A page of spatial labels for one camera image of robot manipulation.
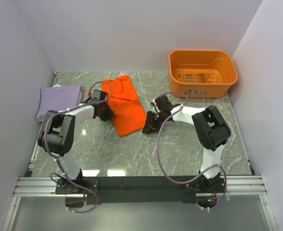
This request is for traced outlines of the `orange t shirt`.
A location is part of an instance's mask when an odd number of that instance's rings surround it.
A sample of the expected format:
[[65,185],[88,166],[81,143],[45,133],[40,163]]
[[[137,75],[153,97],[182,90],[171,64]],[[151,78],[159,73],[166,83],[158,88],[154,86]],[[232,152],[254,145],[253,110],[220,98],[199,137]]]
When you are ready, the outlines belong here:
[[102,90],[111,94],[108,105],[114,112],[112,119],[119,137],[141,130],[146,122],[146,112],[128,75],[106,79]]

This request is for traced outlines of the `front aluminium rail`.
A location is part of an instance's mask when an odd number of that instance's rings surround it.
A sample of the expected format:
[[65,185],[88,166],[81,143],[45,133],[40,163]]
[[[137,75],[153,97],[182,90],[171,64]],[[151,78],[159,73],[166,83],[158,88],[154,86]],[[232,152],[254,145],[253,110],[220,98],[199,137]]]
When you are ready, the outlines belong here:
[[[21,177],[15,186],[13,196],[15,197],[43,197],[43,196],[75,196],[81,197],[84,190],[69,194],[67,190],[57,188],[57,181],[50,178],[28,178]],[[197,186],[197,183],[189,185],[178,185],[170,182],[165,177],[87,177],[89,181],[87,186],[96,194],[102,195],[103,192],[117,193],[150,193],[177,191],[185,193],[194,193],[205,196],[212,193],[220,195],[226,190],[229,195],[264,195],[267,193],[261,176],[242,175],[228,176],[227,180],[220,178],[219,183],[214,188],[208,188],[203,191]]]

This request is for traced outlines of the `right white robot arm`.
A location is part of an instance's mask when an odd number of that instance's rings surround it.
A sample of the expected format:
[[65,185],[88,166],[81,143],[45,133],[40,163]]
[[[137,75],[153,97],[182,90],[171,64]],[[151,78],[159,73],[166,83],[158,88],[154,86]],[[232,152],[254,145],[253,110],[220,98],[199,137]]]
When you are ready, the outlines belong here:
[[221,177],[221,155],[231,136],[231,130],[216,106],[207,108],[189,107],[185,104],[172,104],[166,95],[155,98],[153,109],[147,112],[143,134],[162,133],[163,126],[169,122],[184,122],[193,125],[199,142],[203,147],[203,160],[200,173],[187,181],[172,179],[162,167],[157,143],[157,158],[164,176],[175,184],[198,183],[200,190],[209,192],[219,183]]

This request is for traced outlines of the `orange plastic basket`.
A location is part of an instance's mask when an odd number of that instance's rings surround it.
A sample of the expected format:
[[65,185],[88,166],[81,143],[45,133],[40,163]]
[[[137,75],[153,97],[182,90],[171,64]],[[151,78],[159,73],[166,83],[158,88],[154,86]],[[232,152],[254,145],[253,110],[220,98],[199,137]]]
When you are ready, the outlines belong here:
[[223,51],[172,51],[169,73],[175,98],[221,98],[238,80],[230,55]]

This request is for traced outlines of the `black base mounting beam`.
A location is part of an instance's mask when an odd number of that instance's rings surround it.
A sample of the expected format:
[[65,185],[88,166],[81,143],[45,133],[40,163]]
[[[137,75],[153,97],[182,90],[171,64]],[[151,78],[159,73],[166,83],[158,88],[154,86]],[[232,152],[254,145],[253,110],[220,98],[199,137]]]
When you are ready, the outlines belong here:
[[83,177],[74,183],[61,178],[56,195],[64,195],[69,208],[107,203],[182,202],[214,207],[217,194],[225,190],[225,180],[200,177],[191,183],[175,184],[164,176]]

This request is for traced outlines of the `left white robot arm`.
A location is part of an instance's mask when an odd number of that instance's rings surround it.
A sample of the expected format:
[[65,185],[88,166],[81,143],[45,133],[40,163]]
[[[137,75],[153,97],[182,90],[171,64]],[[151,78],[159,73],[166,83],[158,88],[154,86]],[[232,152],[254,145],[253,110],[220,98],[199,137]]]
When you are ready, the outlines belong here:
[[64,111],[49,110],[43,120],[37,143],[57,163],[61,174],[57,188],[67,190],[69,194],[79,193],[86,188],[82,170],[78,167],[72,153],[75,126],[88,119],[99,117],[109,121],[114,112],[108,105],[110,93],[94,90],[88,98],[74,108]]

